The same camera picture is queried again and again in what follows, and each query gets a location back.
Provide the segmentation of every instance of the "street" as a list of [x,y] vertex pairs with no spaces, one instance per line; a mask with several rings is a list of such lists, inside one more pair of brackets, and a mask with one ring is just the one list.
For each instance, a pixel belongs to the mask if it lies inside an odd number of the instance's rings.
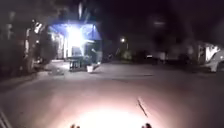
[[13,128],[224,127],[224,80],[216,74],[119,63],[70,73],[54,63],[51,73],[0,94]]

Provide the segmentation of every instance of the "sidewalk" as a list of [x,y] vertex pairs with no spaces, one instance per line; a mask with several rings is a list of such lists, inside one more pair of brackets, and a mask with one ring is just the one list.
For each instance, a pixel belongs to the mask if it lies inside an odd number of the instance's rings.
[[34,80],[36,77],[37,77],[37,74],[35,73],[28,76],[21,76],[21,77],[15,77],[15,78],[3,80],[0,82],[0,93],[16,88],[25,82]]

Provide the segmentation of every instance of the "night sky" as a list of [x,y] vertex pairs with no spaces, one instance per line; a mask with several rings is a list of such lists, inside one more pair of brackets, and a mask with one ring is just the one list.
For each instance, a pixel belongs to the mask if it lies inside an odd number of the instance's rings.
[[[46,0],[0,0],[0,15],[6,17],[9,10],[21,12],[26,17],[32,16],[38,1]],[[103,27],[111,39],[127,32],[147,34],[147,18],[160,13],[169,19],[173,28],[186,25],[193,37],[216,43],[224,42],[224,1],[223,0],[88,0],[99,5]]]

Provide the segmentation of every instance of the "streetlight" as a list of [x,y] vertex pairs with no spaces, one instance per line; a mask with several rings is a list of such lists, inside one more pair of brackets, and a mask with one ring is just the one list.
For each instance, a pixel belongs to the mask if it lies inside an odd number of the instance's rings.
[[127,48],[127,50],[128,50],[128,43],[127,43],[127,41],[126,41],[126,39],[124,38],[124,37],[122,37],[121,39],[120,39],[120,41],[121,41],[121,43],[123,44],[123,43],[126,43],[126,48]]
[[125,42],[126,42],[126,39],[125,39],[124,37],[122,37],[122,38],[120,39],[120,41],[121,41],[121,43],[125,43]]

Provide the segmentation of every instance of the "bright light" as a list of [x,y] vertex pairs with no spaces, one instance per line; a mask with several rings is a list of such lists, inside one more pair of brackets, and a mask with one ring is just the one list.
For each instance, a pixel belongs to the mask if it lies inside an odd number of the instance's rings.
[[130,112],[99,109],[82,115],[77,125],[81,128],[141,128],[146,122]]
[[70,46],[82,47],[85,44],[85,39],[80,29],[76,27],[67,27],[68,43]]
[[121,42],[124,43],[126,40],[125,38],[121,38]]

